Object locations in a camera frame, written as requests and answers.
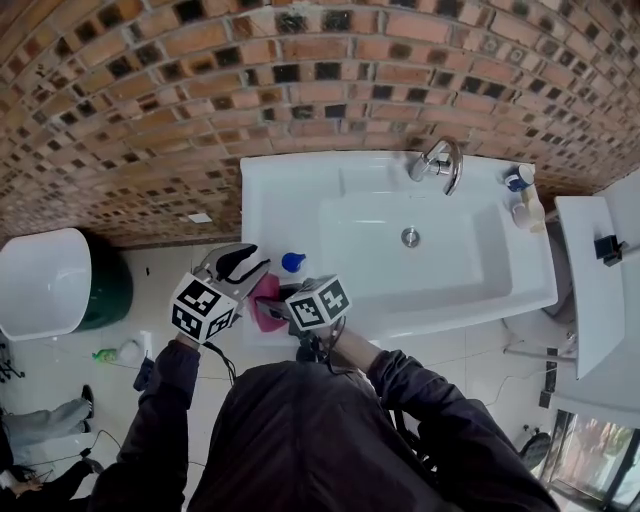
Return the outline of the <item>person's black clothed torso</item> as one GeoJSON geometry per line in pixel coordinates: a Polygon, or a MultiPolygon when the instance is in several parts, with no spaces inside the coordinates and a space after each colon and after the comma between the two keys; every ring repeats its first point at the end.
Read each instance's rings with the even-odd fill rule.
{"type": "Polygon", "coordinates": [[[559,512],[501,445],[435,452],[397,432],[369,377],[291,361],[241,375],[216,419],[189,512],[559,512]]]}

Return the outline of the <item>person's left forearm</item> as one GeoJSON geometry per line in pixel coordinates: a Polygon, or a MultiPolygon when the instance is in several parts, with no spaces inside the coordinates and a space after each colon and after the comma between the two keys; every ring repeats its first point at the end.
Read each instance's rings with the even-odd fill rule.
{"type": "Polygon", "coordinates": [[[197,345],[182,335],[156,357],[116,462],[98,477],[88,512],[181,512],[199,361],[197,345]]]}

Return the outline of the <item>dark green round base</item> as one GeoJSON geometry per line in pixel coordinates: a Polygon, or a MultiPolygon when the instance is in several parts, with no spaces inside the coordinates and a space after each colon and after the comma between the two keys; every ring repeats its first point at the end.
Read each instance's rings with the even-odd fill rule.
{"type": "Polygon", "coordinates": [[[100,329],[121,321],[133,301],[133,279],[122,254],[106,239],[82,231],[91,259],[91,289],[76,332],[100,329]]]}

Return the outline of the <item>pink cloth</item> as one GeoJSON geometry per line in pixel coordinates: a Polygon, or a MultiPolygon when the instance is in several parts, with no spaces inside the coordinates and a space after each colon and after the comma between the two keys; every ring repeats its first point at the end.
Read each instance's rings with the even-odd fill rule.
{"type": "Polygon", "coordinates": [[[256,288],[249,295],[251,317],[261,332],[270,333],[289,326],[290,321],[288,323],[280,323],[261,318],[255,304],[255,299],[260,296],[277,300],[278,290],[280,286],[281,284],[279,283],[278,278],[271,273],[267,273],[266,276],[259,282],[256,288]]]}

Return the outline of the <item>person's right forearm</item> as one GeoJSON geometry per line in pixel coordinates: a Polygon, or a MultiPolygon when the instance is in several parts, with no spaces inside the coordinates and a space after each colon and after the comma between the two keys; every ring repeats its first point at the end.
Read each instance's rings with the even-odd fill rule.
{"type": "Polygon", "coordinates": [[[325,346],[362,370],[385,405],[418,420],[425,446],[435,452],[512,447],[481,402],[404,352],[382,350],[350,330],[331,335],[325,346]]]}

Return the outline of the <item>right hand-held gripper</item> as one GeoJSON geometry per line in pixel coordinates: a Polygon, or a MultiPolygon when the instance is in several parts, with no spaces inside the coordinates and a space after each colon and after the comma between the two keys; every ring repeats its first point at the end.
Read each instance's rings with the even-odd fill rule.
{"type": "Polygon", "coordinates": [[[255,304],[261,318],[289,322],[292,334],[306,335],[339,322],[351,309],[352,300],[339,276],[329,274],[281,285],[277,300],[260,296],[255,304]]]}

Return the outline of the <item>blue-capped white bottle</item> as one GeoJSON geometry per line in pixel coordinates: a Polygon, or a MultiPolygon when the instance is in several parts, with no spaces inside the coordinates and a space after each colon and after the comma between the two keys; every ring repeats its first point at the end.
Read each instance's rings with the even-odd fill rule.
{"type": "Polygon", "coordinates": [[[302,283],[307,276],[307,256],[304,253],[276,252],[270,257],[269,272],[276,276],[281,285],[302,283]]]}

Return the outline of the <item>black waist device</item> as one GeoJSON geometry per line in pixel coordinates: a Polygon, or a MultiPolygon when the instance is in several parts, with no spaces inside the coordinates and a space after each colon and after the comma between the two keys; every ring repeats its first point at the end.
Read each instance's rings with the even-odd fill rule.
{"type": "Polygon", "coordinates": [[[425,469],[435,474],[437,472],[437,465],[431,460],[430,456],[424,450],[420,437],[413,431],[409,430],[404,419],[404,413],[400,410],[390,411],[395,428],[404,441],[409,445],[416,457],[420,460],[425,469]]]}

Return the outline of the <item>chrome faucet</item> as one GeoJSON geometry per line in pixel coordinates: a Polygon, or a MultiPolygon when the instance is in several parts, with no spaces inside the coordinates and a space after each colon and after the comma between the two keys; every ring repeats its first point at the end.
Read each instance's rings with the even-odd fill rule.
{"type": "Polygon", "coordinates": [[[463,173],[463,153],[459,143],[452,137],[443,136],[429,151],[419,155],[408,173],[414,182],[422,181],[427,174],[446,176],[448,181],[444,185],[443,193],[451,196],[458,187],[463,173]]]}

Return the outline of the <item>white tub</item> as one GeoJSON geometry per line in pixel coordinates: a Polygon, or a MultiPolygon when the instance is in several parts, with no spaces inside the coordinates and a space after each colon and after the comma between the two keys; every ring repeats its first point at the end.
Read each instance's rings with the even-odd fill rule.
{"type": "Polygon", "coordinates": [[[79,230],[11,239],[0,249],[0,331],[14,342],[73,332],[91,280],[89,245],[79,230]]]}

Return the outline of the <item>white ceramic sink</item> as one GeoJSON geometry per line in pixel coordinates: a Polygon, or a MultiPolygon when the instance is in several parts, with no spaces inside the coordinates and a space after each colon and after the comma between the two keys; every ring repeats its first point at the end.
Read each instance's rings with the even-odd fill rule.
{"type": "Polygon", "coordinates": [[[468,156],[459,185],[409,177],[415,154],[328,151],[245,158],[242,239],[257,260],[307,256],[307,278],[337,274],[349,328],[377,341],[481,324],[557,299],[547,237],[518,228],[508,161],[468,156]],[[401,241],[415,227],[420,244],[401,241]]]}

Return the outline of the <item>window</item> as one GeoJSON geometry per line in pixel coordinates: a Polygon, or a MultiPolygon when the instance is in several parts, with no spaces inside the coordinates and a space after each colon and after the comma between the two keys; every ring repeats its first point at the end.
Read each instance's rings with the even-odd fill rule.
{"type": "Polygon", "coordinates": [[[640,429],[559,410],[540,480],[560,512],[640,512],[640,429]]]}

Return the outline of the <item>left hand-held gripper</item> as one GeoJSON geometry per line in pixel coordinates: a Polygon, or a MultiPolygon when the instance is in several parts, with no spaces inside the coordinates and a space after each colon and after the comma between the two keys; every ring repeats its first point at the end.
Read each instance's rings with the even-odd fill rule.
{"type": "Polygon", "coordinates": [[[170,323],[198,344],[230,329],[240,317],[244,300],[269,271],[271,260],[266,259],[241,277],[232,277],[257,249],[255,244],[234,243],[212,250],[175,288],[170,323]]]}

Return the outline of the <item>blue and white mug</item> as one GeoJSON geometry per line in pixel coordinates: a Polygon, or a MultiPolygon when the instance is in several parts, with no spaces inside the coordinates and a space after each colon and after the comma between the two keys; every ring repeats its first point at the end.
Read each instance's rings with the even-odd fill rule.
{"type": "Polygon", "coordinates": [[[504,174],[503,184],[514,193],[523,192],[534,184],[535,168],[532,164],[519,163],[512,165],[504,174]]]}

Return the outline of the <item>small black box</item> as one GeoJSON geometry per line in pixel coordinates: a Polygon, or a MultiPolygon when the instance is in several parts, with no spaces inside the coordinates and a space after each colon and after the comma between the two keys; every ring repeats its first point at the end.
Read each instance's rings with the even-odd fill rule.
{"type": "Polygon", "coordinates": [[[619,242],[616,235],[608,235],[594,241],[596,259],[601,260],[607,267],[612,267],[623,260],[625,248],[626,243],[619,242]]]}

